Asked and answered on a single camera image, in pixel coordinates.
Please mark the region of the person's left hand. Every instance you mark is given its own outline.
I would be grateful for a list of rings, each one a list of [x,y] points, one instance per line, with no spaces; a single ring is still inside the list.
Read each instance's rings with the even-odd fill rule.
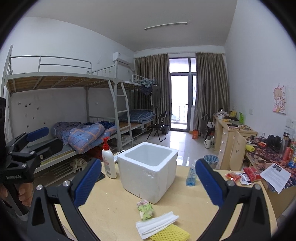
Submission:
[[[3,184],[1,187],[1,199],[7,201],[8,191]],[[33,198],[33,183],[22,183],[18,188],[18,198],[24,206],[30,207]]]

